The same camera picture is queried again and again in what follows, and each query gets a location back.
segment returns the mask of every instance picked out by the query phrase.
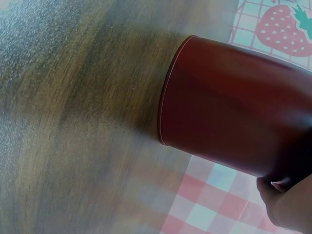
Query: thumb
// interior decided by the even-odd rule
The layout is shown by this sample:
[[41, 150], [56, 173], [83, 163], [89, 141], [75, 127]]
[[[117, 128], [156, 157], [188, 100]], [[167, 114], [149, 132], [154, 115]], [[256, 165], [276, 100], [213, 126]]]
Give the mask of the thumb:
[[277, 190], [271, 182], [265, 181], [262, 178], [257, 178], [257, 188], [260, 192], [260, 196], [267, 207], [267, 213], [271, 222], [279, 226], [276, 221], [275, 213], [275, 204], [281, 198], [282, 193]]
[[277, 190], [271, 182], [267, 182], [262, 178], [257, 178], [257, 189], [266, 205], [281, 195], [281, 192]]

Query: finger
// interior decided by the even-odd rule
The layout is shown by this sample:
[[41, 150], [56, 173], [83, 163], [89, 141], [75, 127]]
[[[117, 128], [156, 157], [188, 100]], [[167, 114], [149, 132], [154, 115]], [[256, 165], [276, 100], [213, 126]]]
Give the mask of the finger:
[[264, 203], [268, 206], [277, 196], [281, 196], [281, 192], [277, 190], [270, 182], [257, 178], [257, 188]]

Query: hand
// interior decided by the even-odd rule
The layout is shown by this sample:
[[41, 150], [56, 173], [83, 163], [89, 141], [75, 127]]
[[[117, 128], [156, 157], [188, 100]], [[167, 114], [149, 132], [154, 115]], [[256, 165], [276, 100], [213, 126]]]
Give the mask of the hand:
[[260, 178], [257, 187], [274, 225], [312, 234], [312, 175], [285, 193]]

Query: pink checkered tablecloth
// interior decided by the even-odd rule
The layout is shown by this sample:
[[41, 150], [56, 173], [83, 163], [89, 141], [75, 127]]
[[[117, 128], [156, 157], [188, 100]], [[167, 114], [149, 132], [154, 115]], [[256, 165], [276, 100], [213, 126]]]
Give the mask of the pink checkered tablecloth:
[[[230, 44], [312, 70], [312, 0], [241, 0]], [[161, 234], [294, 234], [274, 226], [255, 177], [192, 156]]]

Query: strawberry leaf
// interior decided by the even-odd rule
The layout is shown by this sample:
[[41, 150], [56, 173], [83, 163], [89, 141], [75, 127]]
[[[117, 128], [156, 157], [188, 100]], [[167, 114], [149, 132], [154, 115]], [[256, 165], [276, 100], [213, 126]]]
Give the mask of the strawberry leaf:
[[296, 17], [296, 19], [300, 23], [305, 23], [308, 20], [308, 16], [307, 16], [306, 12], [303, 11], [299, 5], [297, 5], [297, 7], [298, 7], [298, 9], [293, 7], [293, 9], [295, 11], [295, 15], [294, 16]]

